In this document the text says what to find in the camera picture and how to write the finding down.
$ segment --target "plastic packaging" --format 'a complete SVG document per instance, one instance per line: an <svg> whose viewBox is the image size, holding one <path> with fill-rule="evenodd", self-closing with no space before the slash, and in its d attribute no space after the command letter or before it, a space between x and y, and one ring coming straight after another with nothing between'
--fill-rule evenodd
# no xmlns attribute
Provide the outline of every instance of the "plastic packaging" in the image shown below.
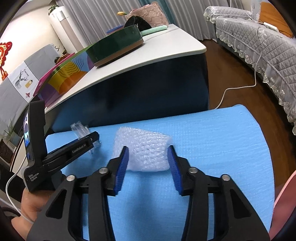
<svg viewBox="0 0 296 241"><path fill-rule="evenodd" d="M113 146L112 158L118 157L123 146L129 148L127 170L142 172L165 171L168 164L168 147L172 138L158 132L130 127L118 129Z"/></svg>
<svg viewBox="0 0 296 241"><path fill-rule="evenodd" d="M88 129L88 127L82 125L82 123L80 121L72 124L70 127L71 127L71 130L74 131L74 133L78 139L85 137L91 133L90 130ZM94 153L95 148L101 146L101 141L100 140L95 141L95 142L93 142L93 145L94 145L94 147L88 151L88 153L90 153L90 154Z"/></svg>

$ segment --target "blue table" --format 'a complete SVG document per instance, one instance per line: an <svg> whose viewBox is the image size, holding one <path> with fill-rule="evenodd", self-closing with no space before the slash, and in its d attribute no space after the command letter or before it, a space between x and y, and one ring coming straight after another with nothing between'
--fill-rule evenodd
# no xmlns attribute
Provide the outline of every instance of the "blue table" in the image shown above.
<svg viewBox="0 0 296 241"><path fill-rule="evenodd" d="M207 175L231 175L253 205L267 230L274 204L274 175L268 146L260 126L242 105L188 115L92 128L100 134L101 148L63 169L66 175L91 175L104 167L121 126L162 132L173 138L176 152ZM76 137L63 132L47 137L48 151ZM213 197L210 196L209 235L213 237ZM109 197L110 215L117 241L180 241L188 197L179 196L170 171L128 171L121 192ZM87 196L83 197L83 236L89 239Z"/></svg>

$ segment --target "orange pillow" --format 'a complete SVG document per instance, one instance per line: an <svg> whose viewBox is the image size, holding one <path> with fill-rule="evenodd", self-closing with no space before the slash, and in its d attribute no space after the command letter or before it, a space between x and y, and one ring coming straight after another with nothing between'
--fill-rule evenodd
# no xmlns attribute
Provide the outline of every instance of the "orange pillow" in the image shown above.
<svg viewBox="0 0 296 241"><path fill-rule="evenodd" d="M288 24L271 3L261 2L261 12L259 20L261 22L266 22L272 24L273 26L276 26L282 34L288 36L289 38L293 37L293 33Z"/></svg>

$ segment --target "white tabletop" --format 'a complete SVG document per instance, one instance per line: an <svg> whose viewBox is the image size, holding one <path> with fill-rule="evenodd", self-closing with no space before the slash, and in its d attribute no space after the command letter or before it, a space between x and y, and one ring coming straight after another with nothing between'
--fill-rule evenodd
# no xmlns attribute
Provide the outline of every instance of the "white tabletop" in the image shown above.
<svg viewBox="0 0 296 241"><path fill-rule="evenodd" d="M207 48L177 26L143 37L144 44L135 51L100 68L94 67L73 88L46 108L47 113L77 93L131 69L172 58L205 53Z"/></svg>

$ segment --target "metal pivot bolt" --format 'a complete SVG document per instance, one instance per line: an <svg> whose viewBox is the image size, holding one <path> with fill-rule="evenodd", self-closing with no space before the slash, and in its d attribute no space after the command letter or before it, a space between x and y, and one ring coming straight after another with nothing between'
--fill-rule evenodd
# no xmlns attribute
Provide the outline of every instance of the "metal pivot bolt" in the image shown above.
<svg viewBox="0 0 296 241"><path fill-rule="evenodd" d="M68 182L72 182L72 181L75 180L75 178L76 178L76 177L75 177L74 175L69 175L69 176L67 176L66 179L67 179Z"/></svg>
<svg viewBox="0 0 296 241"><path fill-rule="evenodd" d="M101 174L105 174L105 173L107 173L108 172L108 168L106 168L106 167L102 167L100 170L99 170L99 173L101 173Z"/></svg>
<svg viewBox="0 0 296 241"><path fill-rule="evenodd" d="M229 181L230 180L230 176L228 176L227 174L222 175L222 180L223 181Z"/></svg>
<svg viewBox="0 0 296 241"><path fill-rule="evenodd" d="M191 167L189 168L189 172L194 174L198 172L198 169L196 167Z"/></svg>

